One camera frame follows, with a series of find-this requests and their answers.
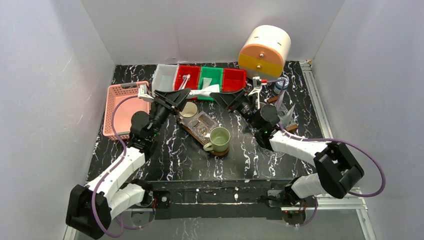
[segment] wooden coaster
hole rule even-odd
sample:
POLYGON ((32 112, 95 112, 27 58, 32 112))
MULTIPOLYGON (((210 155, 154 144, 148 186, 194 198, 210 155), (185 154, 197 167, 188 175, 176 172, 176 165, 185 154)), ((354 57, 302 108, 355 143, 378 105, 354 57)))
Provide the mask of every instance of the wooden coaster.
MULTIPOLYGON (((178 121, 179 125, 185 129, 187 131, 187 133, 189 133, 191 136, 193 136, 193 138, 195 138, 202 146, 204 146, 206 144, 206 142, 203 142, 202 140, 200 140, 191 130, 190 128, 188 128, 186 125, 182 124, 181 121, 178 121)), ((225 151, 209 151, 211 154, 215 155, 215 156, 223 156, 225 154, 227 154, 229 152, 230 148, 228 147, 225 151)))

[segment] gray wall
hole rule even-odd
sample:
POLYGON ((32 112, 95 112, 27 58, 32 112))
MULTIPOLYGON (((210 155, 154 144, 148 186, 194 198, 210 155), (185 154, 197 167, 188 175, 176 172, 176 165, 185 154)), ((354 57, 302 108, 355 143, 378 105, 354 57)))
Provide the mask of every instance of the gray wall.
MULTIPOLYGON (((335 137, 369 150, 387 187, 366 200, 378 239, 424 239, 424 1, 347 0, 313 61, 335 137)), ((380 175, 360 157, 365 193, 380 175)))
POLYGON ((114 63, 80 1, 0 2, 0 233, 58 240, 114 63))
POLYGON ((312 59, 345 0, 81 0, 115 64, 233 62, 257 26, 312 59))

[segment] black marble table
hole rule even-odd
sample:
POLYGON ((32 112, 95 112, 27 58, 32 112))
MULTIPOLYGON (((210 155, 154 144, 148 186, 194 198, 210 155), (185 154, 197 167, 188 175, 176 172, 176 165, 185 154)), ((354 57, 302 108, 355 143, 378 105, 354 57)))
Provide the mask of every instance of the black marble table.
MULTIPOLYGON (((190 65, 218 68, 238 67, 236 62, 190 65)), ((111 84, 137 81, 151 83, 155 69, 156 65, 118 65, 111 84)), ((288 109, 295 104, 293 115, 294 122, 298 125, 297 134, 308 138, 322 137, 299 62, 286 62, 281 76, 290 79, 283 104, 288 109)), ((275 96, 272 91, 273 87, 273 85, 269 85, 262 90, 261 102, 275 96)), ((218 157, 203 151, 202 146, 177 125, 176 117, 170 115, 159 133, 163 142, 159 143, 152 157, 129 180, 134 178, 147 181, 286 180, 308 175, 314 171, 307 163, 288 154, 266 155, 238 113, 229 114, 212 101, 196 100, 194 102, 199 107, 199 111, 205 111, 230 131, 232 140, 229 153, 226 156, 218 157)), ((102 121, 87 181, 98 176, 123 151, 119 142, 103 136, 103 124, 102 121)))

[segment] mug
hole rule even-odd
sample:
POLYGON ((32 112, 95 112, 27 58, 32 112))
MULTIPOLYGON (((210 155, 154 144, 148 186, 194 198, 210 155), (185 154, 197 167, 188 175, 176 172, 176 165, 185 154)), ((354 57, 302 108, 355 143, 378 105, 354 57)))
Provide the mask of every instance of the mug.
POLYGON ((184 109, 179 112, 179 118, 181 119, 182 124, 187 126, 197 113, 198 106, 194 102, 188 101, 185 103, 184 109))
POLYGON ((230 146, 230 132, 225 127, 214 128, 209 138, 210 142, 203 146, 205 151, 224 152, 230 146))

